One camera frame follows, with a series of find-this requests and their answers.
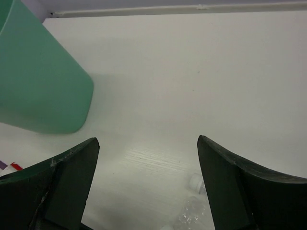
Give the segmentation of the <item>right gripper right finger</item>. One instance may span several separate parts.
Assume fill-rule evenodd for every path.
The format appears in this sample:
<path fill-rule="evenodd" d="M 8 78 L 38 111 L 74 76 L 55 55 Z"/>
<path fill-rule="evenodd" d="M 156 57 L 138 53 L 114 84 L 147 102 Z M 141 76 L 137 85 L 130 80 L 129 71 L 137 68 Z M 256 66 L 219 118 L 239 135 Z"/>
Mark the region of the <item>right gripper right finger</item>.
<path fill-rule="evenodd" d="M 307 180 L 263 167 L 206 136 L 197 141 L 217 230 L 305 230 Z"/>

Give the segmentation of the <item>clear crushed bottle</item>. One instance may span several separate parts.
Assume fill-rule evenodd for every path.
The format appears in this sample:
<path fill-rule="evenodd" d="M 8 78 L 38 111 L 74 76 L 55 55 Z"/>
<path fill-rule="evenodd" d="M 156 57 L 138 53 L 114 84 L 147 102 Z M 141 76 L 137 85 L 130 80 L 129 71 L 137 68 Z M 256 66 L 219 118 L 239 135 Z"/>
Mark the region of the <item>clear crushed bottle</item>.
<path fill-rule="evenodd" d="M 179 213 L 161 230 L 214 230 L 213 218 L 206 196 L 190 196 Z"/>

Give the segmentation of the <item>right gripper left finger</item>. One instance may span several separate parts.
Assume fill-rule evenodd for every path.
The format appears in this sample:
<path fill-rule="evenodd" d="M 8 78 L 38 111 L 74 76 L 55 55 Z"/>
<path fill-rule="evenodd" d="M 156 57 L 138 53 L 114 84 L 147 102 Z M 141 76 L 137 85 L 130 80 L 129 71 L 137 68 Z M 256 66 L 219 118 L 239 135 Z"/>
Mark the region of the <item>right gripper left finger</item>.
<path fill-rule="evenodd" d="M 82 217 L 99 154 L 97 138 L 1 176 L 2 230 L 87 230 Z"/>

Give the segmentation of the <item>aluminium table frame rail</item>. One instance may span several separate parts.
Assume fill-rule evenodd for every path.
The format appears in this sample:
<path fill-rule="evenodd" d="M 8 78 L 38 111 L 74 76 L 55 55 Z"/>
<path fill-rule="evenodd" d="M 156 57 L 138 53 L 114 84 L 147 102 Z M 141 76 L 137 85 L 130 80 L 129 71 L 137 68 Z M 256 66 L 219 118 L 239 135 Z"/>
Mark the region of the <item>aluminium table frame rail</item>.
<path fill-rule="evenodd" d="M 80 18 L 80 17 L 112 17 L 134 15 L 168 15 L 168 14 L 206 14 L 206 13 L 235 13 L 235 12 L 286 12 L 305 11 L 306 1 L 289 1 L 273 3 L 248 4 L 219 4 L 219 5 L 180 5 L 133 7 L 103 10 L 56 11 L 51 18 Z"/>

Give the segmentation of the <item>green plastic bin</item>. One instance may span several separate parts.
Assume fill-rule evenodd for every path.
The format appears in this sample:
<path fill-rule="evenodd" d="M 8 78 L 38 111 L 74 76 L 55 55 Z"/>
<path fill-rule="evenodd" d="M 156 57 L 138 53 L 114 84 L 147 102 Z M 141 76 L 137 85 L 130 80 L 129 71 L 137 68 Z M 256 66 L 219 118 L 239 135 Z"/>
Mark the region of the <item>green plastic bin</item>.
<path fill-rule="evenodd" d="M 0 120 L 38 133 L 85 123 L 94 83 L 19 0 L 0 3 Z"/>

